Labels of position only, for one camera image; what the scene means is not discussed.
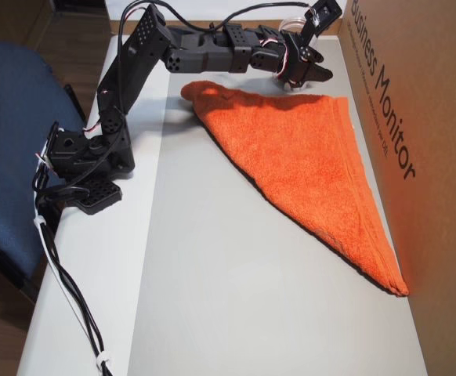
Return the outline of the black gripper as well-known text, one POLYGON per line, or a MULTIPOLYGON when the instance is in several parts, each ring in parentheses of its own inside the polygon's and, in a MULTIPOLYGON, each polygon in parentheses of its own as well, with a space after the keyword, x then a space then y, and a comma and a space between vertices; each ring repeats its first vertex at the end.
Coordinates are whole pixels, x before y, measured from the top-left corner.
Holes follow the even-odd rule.
POLYGON ((313 47, 302 44, 302 39, 296 33, 284 33, 286 47, 285 62, 280 73, 280 79, 289 85, 303 85, 308 71, 308 81, 326 82, 333 78, 333 73, 319 64, 324 57, 313 47))

